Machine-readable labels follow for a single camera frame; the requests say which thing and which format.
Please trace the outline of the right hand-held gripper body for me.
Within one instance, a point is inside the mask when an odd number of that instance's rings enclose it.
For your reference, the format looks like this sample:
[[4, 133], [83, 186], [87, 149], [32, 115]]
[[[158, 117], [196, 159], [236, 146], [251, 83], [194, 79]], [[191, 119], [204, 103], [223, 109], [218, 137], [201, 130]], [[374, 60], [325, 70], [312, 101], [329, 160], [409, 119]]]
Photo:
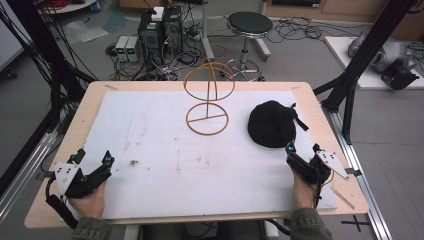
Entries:
[[332, 173], [337, 173], [344, 180], [349, 179], [334, 152], [318, 150], [309, 162], [295, 152], [290, 152], [287, 154], [286, 162], [308, 184], [324, 184]]

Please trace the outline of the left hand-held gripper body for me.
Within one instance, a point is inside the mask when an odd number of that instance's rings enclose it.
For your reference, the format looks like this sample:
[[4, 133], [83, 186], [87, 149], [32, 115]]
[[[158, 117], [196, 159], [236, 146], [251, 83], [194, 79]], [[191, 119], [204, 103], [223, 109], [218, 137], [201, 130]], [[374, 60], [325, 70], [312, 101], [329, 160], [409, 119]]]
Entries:
[[94, 192], [111, 176], [111, 164], [102, 164], [92, 173], [84, 175], [79, 165], [55, 163], [54, 174], [60, 195], [81, 199]]

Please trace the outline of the person's left hand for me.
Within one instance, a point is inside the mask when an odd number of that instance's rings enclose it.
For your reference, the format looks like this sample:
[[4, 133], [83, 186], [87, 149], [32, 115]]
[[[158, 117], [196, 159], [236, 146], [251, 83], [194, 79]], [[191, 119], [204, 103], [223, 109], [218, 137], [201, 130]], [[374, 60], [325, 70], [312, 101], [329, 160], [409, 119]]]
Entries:
[[103, 182], [91, 194], [81, 198], [70, 198], [70, 205], [77, 211], [81, 217], [102, 219], [105, 208], [105, 187]]

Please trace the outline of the thin wooden stick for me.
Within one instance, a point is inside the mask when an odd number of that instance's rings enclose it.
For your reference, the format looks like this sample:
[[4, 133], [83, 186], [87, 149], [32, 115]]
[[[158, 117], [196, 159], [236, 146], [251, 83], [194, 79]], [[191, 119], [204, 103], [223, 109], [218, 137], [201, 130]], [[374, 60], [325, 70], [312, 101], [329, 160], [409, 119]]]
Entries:
[[333, 193], [340, 198], [347, 206], [349, 206], [351, 209], [355, 210], [355, 206], [345, 197], [343, 196], [339, 191], [337, 191], [334, 188], [331, 188]]

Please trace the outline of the white floor board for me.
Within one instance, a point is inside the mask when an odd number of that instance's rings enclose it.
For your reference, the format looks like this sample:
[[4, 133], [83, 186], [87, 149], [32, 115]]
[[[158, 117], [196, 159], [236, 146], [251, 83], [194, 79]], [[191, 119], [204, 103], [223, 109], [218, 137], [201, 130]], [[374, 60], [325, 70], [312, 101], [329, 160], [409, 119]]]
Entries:
[[[348, 46], [353, 40], [354, 37], [325, 37], [327, 46], [343, 68], [346, 68], [351, 61], [348, 56]], [[417, 75], [418, 79], [407, 86], [406, 90], [424, 90], [424, 77], [417, 72], [417, 68], [414, 68], [412, 73]], [[390, 87], [381, 80], [381, 75], [371, 67], [367, 67], [363, 72], [358, 80], [357, 87], [361, 90], [390, 90]]]

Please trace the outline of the black device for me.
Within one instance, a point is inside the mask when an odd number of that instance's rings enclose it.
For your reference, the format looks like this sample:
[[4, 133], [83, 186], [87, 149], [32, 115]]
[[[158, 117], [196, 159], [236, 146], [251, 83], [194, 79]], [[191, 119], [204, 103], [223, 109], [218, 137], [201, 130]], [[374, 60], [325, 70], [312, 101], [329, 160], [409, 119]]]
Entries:
[[405, 89], [417, 79], [418, 76], [408, 70], [400, 59], [396, 59], [381, 76], [381, 80], [392, 90]]

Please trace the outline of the grey power supply unit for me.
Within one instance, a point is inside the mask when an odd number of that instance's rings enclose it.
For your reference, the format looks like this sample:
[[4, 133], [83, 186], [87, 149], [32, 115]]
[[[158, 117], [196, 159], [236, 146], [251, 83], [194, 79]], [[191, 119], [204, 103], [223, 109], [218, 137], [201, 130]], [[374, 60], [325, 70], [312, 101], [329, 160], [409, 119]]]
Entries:
[[141, 54], [140, 44], [136, 36], [130, 36], [126, 44], [126, 53], [129, 62], [138, 62]]
[[129, 40], [128, 36], [120, 36], [115, 45], [117, 57], [121, 62], [126, 62], [128, 60], [127, 53], [126, 53], [126, 44], [128, 40]]

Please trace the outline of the silver rounded device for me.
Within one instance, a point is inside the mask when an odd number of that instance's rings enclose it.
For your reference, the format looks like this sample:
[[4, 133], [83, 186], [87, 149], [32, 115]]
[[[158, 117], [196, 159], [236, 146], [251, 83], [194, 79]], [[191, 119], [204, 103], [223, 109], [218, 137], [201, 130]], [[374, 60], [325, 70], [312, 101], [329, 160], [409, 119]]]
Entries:
[[[349, 57], [356, 54], [367, 35], [368, 32], [364, 30], [350, 43], [348, 47]], [[400, 60], [402, 66], [407, 70], [412, 70], [418, 65], [413, 54], [407, 49], [407, 44], [390, 37], [372, 59], [370, 66], [375, 72], [383, 73], [396, 60]]]

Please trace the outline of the clear plastic sheet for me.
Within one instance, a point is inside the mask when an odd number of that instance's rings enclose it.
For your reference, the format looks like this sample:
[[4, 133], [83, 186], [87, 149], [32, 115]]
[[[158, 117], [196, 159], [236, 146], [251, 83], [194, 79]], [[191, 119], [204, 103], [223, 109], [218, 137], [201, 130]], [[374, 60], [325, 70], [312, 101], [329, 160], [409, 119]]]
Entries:
[[89, 28], [83, 21], [74, 21], [64, 27], [66, 38], [70, 44], [86, 43], [108, 34], [100, 26]]

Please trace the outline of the black computer tower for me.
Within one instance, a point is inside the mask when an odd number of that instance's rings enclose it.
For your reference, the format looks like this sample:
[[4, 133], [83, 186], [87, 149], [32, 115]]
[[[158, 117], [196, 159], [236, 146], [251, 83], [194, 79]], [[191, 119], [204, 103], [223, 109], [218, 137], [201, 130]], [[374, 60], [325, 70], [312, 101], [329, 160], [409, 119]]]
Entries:
[[183, 51], [181, 14], [180, 6], [170, 7], [165, 11], [163, 18], [168, 51], [175, 54]]
[[146, 10], [140, 19], [138, 36], [145, 59], [162, 64], [162, 46], [164, 43], [164, 27], [161, 21], [152, 20], [153, 10]]

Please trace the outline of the grey table leg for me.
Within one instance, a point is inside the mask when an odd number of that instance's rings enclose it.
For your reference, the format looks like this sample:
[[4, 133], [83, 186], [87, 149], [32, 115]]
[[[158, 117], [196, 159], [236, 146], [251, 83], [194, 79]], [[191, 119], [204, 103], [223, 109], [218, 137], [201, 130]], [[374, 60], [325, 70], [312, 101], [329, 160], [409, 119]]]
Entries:
[[201, 25], [202, 25], [202, 32], [201, 32], [201, 43], [206, 55], [206, 58], [214, 61], [215, 55], [213, 53], [211, 44], [208, 39], [208, 0], [201, 0], [202, 4], [202, 14], [201, 14]]

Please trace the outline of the white round table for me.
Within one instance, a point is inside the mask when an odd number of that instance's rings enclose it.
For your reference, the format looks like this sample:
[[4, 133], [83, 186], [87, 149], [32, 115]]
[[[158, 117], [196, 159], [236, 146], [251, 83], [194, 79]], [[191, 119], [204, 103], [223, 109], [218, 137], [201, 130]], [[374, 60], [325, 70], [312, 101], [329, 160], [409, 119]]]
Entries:
[[39, 13], [46, 13], [46, 14], [62, 14], [62, 13], [69, 13], [77, 10], [81, 10], [87, 7], [90, 7], [92, 4], [96, 3], [98, 0], [84, 0], [84, 3], [80, 4], [72, 4], [68, 3], [63, 8], [54, 8], [54, 7], [48, 7], [45, 4], [42, 4], [40, 8], [38, 9]]

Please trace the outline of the small white box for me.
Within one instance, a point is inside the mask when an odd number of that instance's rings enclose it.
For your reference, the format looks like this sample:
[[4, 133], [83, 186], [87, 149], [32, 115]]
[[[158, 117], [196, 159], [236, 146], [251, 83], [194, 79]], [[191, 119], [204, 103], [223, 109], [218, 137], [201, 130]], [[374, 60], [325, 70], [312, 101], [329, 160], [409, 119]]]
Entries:
[[161, 6], [156, 6], [153, 8], [153, 13], [151, 15], [151, 20], [155, 22], [160, 22], [164, 17], [164, 8]]

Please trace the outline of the aluminium rail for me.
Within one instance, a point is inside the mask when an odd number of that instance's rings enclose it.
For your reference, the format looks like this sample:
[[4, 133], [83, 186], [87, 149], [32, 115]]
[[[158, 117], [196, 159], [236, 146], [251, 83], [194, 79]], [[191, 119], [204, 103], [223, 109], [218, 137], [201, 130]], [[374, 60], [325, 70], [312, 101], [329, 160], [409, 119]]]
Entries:
[[370, 221], [372, 230], [377, 240], [393, 240], [386, 221], [374, 197], [371, 187], [368, 183], [366, 175], [363, 171], [359, 158], [354, 147], [347, 142], [342, 135], [343, 121], [338, 113], [331, 113], [324, 110], [324, 114], [336, 136], [336, 139], [342, 149], [343, 155], [346, 158], [349, 166], [354, 170], [355, 177], [359, 183], [360, 189], [368, 203], [369, 210], [367, 217]]
[[40, 140], [35, 142], [33, 147], [29, 148], [29, 155], [24, 157], [23, 166], [13, 177], [5, 193], [0, 197], [0, 225], [7, 218], [7, 215], [12, 210], [18, 198], [22, 195], [31, 178], [41, 166], [42, 160], [52, 149], [57, 136], [57, 131], [45, 133]]

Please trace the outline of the black metal frame post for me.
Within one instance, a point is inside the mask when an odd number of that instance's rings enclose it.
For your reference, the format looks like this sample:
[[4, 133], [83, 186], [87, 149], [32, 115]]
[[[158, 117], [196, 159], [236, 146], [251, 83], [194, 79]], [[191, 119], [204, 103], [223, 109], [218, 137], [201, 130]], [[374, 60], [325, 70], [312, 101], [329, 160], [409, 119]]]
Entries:
[[341, 133], [348, 144], [351, 144], [352, 114], [359, 78], [415, 3], [416, 0], [389, 0], [343, 72], [313, 90], [315, 95], [331, 90], [321, 102], [322, 107], [331, 113], [337, 113], [340, 104], [345, 102]]
[[47, 114], [47, 128], [51, 132], [60, 123], [62, 108], [66, 111], [69, 106], [80, 103], [86, 89], [82, 83], [90, 84], [96, 81], [67, 61], [54, 39], [51, 30], [39, 14], [41, 7], [34, 0], [6, 0], [12, 12], [16, 15], [32, 44], [27, 44], [19, 35], [20, 28], [16, 27], [5, 14], [0, 14], [0, 20], [17, 38], [24, 50], [37, 66], [40, 74], [50, 87], [51, 109]]

